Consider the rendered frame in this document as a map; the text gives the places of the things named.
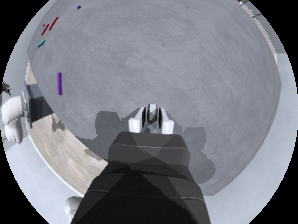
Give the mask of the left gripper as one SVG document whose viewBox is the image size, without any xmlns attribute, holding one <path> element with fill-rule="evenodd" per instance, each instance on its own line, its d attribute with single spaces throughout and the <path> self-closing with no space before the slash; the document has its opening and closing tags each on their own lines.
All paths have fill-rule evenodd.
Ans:
<svg viewBox="0 0 298 224">
<path fill-rule="evenodd" d="M 9 93 L 9 89 L 12 89 L 12 88 L 8 88 L 9 87 L 9 84 L 5 84 L 4 81 L 3 81 L 3 84 L 1 84 L 1 92 L 7 92 L 7 95 L 11 96 L 11 93 Z M 5 88 L 8 88 L 8 89 L 5 89 Z M 1 93 L 0 92 L 0 93 Z"/>
</svg>

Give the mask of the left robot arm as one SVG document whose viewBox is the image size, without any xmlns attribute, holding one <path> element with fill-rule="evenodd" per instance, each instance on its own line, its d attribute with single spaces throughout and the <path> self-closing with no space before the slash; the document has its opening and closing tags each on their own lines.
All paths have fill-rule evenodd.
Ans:
<svg viewBox="0 0 298 224">
<path fill-rule="evenodd" d="M 5 139 L 11 141 L 11 143 L 21 144 L 21 141 L 23 141 L 23 129 L 21 128 L 23 127 L 21 127 L 20 119 L 25 115 L 25 119 L 29 121 L 28 100 L 25 97 L 24 89 L 23 95 L 5 101 L 1 112 L 3 112 L 3 121 L 5 123 L 5 127 L 0 127 L 1 140 Z"/>
</svg>

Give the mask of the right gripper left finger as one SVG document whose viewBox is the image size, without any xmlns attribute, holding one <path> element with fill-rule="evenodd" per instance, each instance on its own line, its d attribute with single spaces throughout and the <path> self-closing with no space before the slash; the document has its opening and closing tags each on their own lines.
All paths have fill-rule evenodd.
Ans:
<svg viewBox="0 0 298 224">
<path fill-rule="evenodd" d="M 130 117 L 129 119 L 129 132 L 140 132 L 141 128 L 144 128 L 145 124 L 146 107 L 141 107 L 136 117 Z"/>
</svg>

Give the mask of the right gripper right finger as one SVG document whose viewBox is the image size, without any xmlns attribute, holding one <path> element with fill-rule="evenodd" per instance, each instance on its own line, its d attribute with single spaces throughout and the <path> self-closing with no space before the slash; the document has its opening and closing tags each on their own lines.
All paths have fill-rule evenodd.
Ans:
<svg viewBox="0 0 298 224">
<path fill-rule="evenodd" d="M 160 111 L 158 111 L 158 127 L 161 129 L 161 133 L 165 133 L 165 135 L 172 135 L 173 124 L 173 120 L 169 120 L 168 116 L 166 116 L 165 109 L 160 108 Z"/>
</svg>

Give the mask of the purple rod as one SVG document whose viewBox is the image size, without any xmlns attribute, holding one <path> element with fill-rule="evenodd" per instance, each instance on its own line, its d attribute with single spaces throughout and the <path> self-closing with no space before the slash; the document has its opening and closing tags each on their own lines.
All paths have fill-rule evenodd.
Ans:
<svg viewBox="0 0 298 224">
<path fill-rule="evenodd" d="M 61 91 L 61 72 L 57 73 L 57 93 L 63 93 L 63 91 Z"/>
</svg>

